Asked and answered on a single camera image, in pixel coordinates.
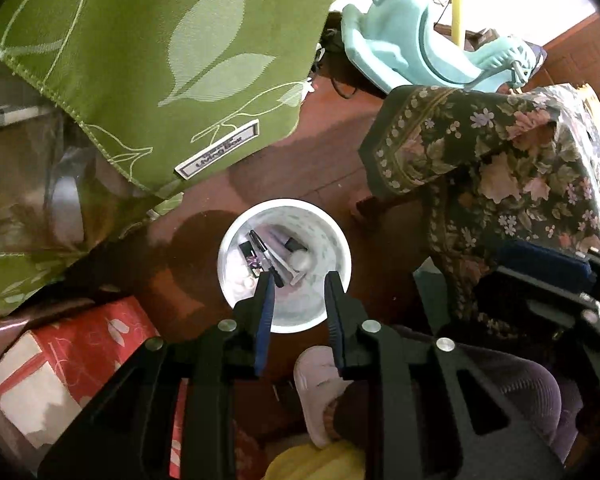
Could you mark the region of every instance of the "floral tablecloth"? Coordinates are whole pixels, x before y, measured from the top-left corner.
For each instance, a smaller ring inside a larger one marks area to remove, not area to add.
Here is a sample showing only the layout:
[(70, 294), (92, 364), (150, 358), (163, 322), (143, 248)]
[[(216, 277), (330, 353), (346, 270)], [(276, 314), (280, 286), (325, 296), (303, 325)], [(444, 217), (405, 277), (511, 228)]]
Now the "floral tablecloth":
[(426, 185), (427, 241), (450, 309), (496, 335), (517, 331), (478, 312), (472, 289), (504, 240), (600, 249), (600, 131), (571, 85), (519, 95), (397, 88), (360, 157), (376, 196)]

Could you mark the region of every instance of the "metal screw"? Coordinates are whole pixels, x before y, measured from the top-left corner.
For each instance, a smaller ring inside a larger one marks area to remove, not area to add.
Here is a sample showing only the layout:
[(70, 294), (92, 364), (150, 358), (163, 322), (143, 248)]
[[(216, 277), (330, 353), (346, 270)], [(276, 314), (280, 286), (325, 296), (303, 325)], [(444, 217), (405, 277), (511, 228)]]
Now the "metal screw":
[(152, 337), (144, 342), (144, 347), (149, 352), (157, 352), (164, 345), (164, 339), (161, 337)]
[(362, 323), (362, 330), (365, 332), (370, 332), (371, 334), (375, 334), (376, 332), (380, 332), (382, 325), (378, 323), (375, 319), (367, 319)]
[(223, 319), (218, 323), (218, 328), (223, 332), (233, 332), (238, 324), (233, 319)]
[(586, 321), (587, 323), (596, 324), (598, 322), (598, 314), (593, 312), (593, 310), (591, 310), (590, 308), (583, 310), (580, 313), (580, 315), (582, 316), (582, 319), (584, 319), (584, 321)]
[(441, 337), (436, 341), (436, 346), (443, 352), (451, 352), (454, 348), (456, 348), (456, 343), (454, 343), (454, 341), (448, 337)]

